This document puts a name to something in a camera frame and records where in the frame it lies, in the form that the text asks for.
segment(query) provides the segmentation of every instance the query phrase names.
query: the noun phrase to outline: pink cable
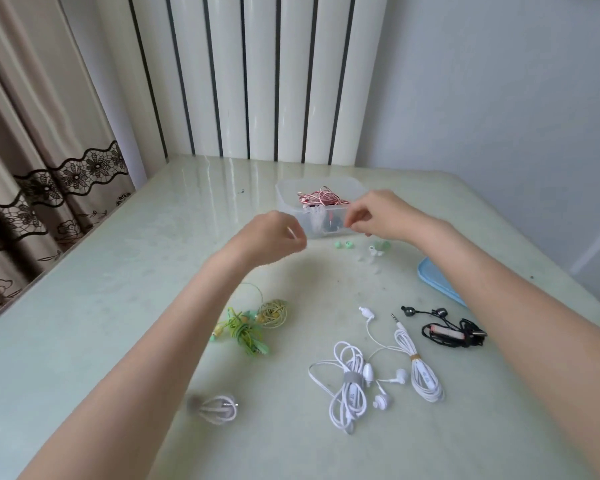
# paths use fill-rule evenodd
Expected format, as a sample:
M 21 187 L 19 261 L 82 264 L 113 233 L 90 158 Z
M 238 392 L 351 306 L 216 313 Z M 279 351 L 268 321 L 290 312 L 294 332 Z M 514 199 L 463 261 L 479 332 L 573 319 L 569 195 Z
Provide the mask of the pink cable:
M 310 194 L 298 192 L 298 200 L 307 207 L 316 205 L 344 205 L 351 203 L 348 200 L 341 199 L 335 193 L 331 192 L 330 188 L 324 185 L 320 187 L 320 190 Z

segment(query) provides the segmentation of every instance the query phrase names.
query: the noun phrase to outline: forearm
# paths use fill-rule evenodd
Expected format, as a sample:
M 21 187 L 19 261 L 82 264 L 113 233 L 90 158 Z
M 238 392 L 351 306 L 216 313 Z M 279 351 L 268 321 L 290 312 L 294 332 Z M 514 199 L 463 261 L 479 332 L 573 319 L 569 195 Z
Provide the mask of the forearm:
M 600 473 L 600 328 L 431 219 L 416 245 Z
M 209 258 L 20 478 L 144 479 L 218 316 L 247 271 L 226 250 Z

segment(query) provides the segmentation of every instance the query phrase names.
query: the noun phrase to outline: white cable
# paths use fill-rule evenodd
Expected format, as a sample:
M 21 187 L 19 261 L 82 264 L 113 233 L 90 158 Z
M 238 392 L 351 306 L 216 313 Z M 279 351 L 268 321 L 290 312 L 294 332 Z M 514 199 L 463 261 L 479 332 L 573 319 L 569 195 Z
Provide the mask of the white cable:
M 416 346 L 413 343 L 413 340 L 410 338 L 407 330 L 404 325 L 398 321 L 398 318 L 395 315 L 391 314 L 393 319 L 395 320 L 396 326 L 398 330 L 393 334 L 393 338 L 395 339 L 398 346 L 385 346 L 378 342 L 371 332 L 369 331 L 369 322 L 367 322 L 367 333 L 369 338 L 373 340 L 376 344 L 380 346 L 378 350 L 373 352 L 373 354 L 369 355 L 368 361 L 371 360 L 371 357 L 376 355 L 381 350 L 393 350 L 394 352 L 402 352 L 409 356 L 411 359 L 411 385 L 416 392 L 423 396 L 430 403 L 435 403 L 444 399 L 445 392 L 440 385 L 440 381 L 436 377 L 433 370 L 431 370 L 430 366 L 428 366 L 418 354 L 416 350 Z
M 347 352 L 351 352 L 351 357 L 345 359 Z M 367 411 L 367 397 L 362 389 L 362 369 L 365 361 L 360 349 L 347 342 L 338 342 L 333 347 L 333 355 L 335 360 L 321 360 L 311 364 L 309 366 L 309 377 L 331 396 L 329 404 L 331 422 L 336 428 L 347 434 L 352 434 L 354 421 Z M 343 384 L 337 393 L 332 393 L 327 386 L 313 376 L 311 368 L 316 365 L 335 365 L 342 369 L 344 373 Z
M 191 396 L 187 408 L 215 425 L 233 421 L 238 414 L 238 403 L 230 395 L 215 395 L 206 401 L 202 401 L 198 396 Z

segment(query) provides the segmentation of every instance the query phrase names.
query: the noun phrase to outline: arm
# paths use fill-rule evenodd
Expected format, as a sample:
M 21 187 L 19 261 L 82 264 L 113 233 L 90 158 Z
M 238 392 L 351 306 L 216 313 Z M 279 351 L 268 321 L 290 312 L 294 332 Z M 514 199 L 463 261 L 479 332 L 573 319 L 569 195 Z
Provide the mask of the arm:
M 295 218 L 280 212 L 254 218 L 204 263 L 19 478 L 144 479 L 235 288 L 254 267 L 305 247 Z
M 426 254 L 600 474 L 599 327 L 392 192 L 354 202 L 345 226 Z

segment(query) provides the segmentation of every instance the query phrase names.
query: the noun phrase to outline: hand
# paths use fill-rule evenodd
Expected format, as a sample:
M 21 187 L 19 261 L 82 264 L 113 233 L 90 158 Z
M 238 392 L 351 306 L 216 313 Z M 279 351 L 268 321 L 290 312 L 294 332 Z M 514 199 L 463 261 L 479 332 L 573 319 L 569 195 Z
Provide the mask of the hand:
M 391 190 L 371 190 L 353 202 L 344 218 L 344 226 L 382 239 L 414 244 L 414 229 L 433 220 L 410 206 Z
M 305 247 L 306 235 L 297 219 L 277 210 L 254 217 L 225 245 L 248 270 L 298 253 Z

